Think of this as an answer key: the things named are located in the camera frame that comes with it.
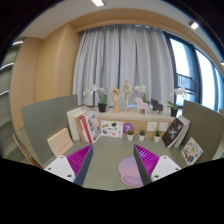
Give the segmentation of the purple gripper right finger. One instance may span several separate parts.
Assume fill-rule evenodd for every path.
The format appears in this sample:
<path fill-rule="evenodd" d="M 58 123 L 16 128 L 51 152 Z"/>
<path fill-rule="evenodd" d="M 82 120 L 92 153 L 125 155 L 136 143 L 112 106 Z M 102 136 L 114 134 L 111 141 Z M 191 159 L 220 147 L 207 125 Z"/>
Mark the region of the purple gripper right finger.
<path fill-rule="evenodd" d="M 181 170 L 167 155 L 157 156 L 137 144 L 134 145 L 133 154 L 144 185 Z"/>

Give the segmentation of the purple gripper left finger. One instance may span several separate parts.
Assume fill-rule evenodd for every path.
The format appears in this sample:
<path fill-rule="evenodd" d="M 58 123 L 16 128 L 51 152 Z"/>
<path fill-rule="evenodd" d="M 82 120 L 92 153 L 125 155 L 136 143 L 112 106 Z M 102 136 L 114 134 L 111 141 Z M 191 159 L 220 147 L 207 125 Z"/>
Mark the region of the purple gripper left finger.
<path fill-rule="evenodd" d="M 82 186 L 92 156 L 93 145 L 90 144 L 69 156 L 59 156 L 45 168 L 45 171 Z"/>

